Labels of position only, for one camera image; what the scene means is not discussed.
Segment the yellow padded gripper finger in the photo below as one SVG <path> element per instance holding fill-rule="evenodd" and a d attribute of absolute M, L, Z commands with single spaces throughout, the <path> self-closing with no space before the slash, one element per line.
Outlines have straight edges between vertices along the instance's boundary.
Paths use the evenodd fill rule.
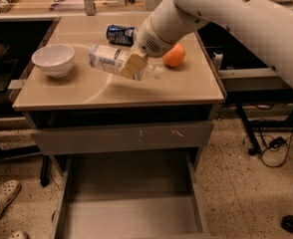
<path fill-rule="evenodd" d="M 128 58 L 121 67 L 121 75 L 131 78 L 147 66 L 147 60 L 148 55 L 146 52 L 140 49 L 130 50 Z"/>

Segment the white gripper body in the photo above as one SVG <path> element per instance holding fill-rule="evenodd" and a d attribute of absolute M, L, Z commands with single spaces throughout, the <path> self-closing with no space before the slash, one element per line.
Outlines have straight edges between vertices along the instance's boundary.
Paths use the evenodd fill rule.
<path fill-rule="evenodd" d="M 151 17 L 147 17 L 138 29 L 134 49 L 152 58 L 160 58 L 170 51 L 175 42 L 167 42 L 153 28 Z"/>

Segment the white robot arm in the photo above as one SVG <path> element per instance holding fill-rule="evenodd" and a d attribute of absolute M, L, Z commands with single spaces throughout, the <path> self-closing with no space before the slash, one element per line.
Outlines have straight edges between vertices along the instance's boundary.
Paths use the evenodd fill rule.
<path fill-rule="evenodd" d="M 162 0 L 139 27 L 121 74 L 138 73 L 206 22 L 230 32 L 293 89 L 293 10 L 269 0 Z"/>

